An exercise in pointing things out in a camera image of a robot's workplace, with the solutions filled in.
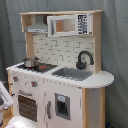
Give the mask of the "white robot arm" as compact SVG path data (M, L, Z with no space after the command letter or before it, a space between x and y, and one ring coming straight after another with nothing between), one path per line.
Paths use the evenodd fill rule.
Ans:
M0 81L0 125L3 122L3 110L8 109L14 103L9 92ZM5 128L36 128L28 119L22 116L14 116L9 120Z

